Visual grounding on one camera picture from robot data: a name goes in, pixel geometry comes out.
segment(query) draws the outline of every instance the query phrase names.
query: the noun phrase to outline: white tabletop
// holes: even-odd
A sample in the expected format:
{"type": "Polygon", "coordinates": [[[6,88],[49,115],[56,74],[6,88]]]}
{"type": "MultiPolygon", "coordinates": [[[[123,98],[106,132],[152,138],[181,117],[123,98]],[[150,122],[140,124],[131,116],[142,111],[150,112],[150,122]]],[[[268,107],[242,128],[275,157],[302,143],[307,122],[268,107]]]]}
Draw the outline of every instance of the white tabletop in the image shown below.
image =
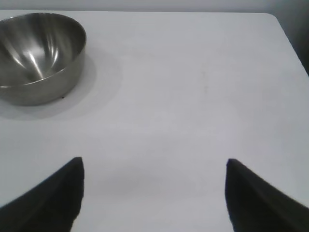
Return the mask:
{"type": "Polygon", "coordinates": [[[51,104],[0,103],[0,204],[82,156],[73,232],[232,231],[228,158],[309,205],[309,79],[275,17],[58,13],[87,32],[83,78],[51,104]]]}

